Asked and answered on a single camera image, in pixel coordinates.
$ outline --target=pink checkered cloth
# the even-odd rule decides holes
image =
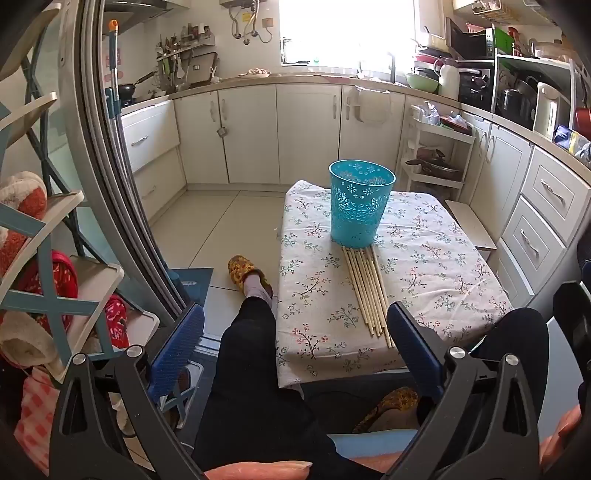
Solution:
[[[48,374],[33,368],[22,386],[21,419],[14,436],[32,462],[49,476],[49,440],[59,390]]]

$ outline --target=range hood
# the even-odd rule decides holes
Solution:
[[[163,0],[106,0],[103,16],[103,35],[109,33],[109,22],[117,20],[119,33],[123,33],[138,23],[166,13],[172,8]]]

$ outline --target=screw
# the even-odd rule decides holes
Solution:
[[[86,361],[86,355],[83,353],[75,354],[74,358],[72,359],[72,362],[74,362],[74,365],[82,365],[85,361]]]
[[[143,353],[143,349],[139,345],[132,345],[126,351],[125,354],[130,358],[136,358]]]
[[[505,362],[514,367],[519,364],[519,359],[515,355],[509,354],[505,357]]]
[[[466,356],[466,351],[463,348],[460,348],[458,346],[453,346],[449,349],[449,354],[453,357],[453,358],[464,358]]]

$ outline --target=bottle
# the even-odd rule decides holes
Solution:
[[[460,95],[460,72],[458,64],[452,59],[439,59],[435,62],[437,67],[439,62],[443,62],[439,70],[439,95],[457,100]]]

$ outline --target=slipper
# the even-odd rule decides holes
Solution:
[[[254,264],[242,255],[237,255],[228,262],[228,272],[234,285],[238,286],[244,293],[244,279],[249,273],[256,272],[261,279],[262,287],[267,291],[270,297],[273,297],[273,289],[265,278],[263,272],[254,266]]]
[[[411,410],[418,405],[418,394],[410,387],[397,388],[386,395],[378,405],[353,429],[353,433],[367,433],[374,422],[387,410]]]

